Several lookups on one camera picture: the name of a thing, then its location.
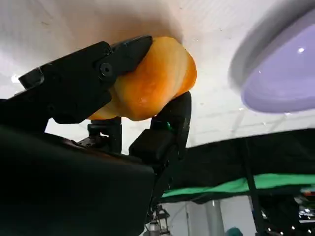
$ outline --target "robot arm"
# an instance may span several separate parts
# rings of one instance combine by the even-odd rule
[[[45,133],[47,121],[79,123],[111,99],[152,38],[100,42],[20,78],[0,102],[0,232],[3,236],[137,236],[176,177],[191,115],[187,92],[169,102],[121,154],[121,118],[95,120],[76,143]]]

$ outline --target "peeled orange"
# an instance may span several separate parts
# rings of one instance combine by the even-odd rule
[[[89,119],[116,116],[144,120],[159,113],[195,84],[196,66],[185,48],[170,37],[157,37],[136,70],[117,78],[112,101]]]

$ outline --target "bolt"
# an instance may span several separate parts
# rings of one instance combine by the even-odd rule
[[[100,65],[100,71],[105,77],[113,75],[113,69],[111,64],[109,63],[103,63],[102,65]]]

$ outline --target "green strip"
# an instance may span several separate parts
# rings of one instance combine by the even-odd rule
[[[254,176],[256,187],[259,189],[273,188],[284,185],[315,184],[315,175],[282,175],[282,174],[261,174]],[[196,194],[207,192],[240,193],[249,190],[246,178],[227,182],[216,187],[196,187],[169,190],[163,197],[171,197],[183,194]]]

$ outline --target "metal stand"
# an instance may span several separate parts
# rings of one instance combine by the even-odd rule
[[[253,218],[254,218],[255,227],[257,231],[255,235],[266,236],[267,233],[265,232],[264,219],[263,219],[261,207],[259,204],[258,192],[255,185],[255,180],[252,174],[251,154],[250,154],[250,150],[248,148],[248,143],[246,139],[239,139],[239,149],[241,152],[243,167],[246,173],[246,179],[247,179],[248,187],[250,190],[250,197],[251,197],[252,207],[253,207]]]

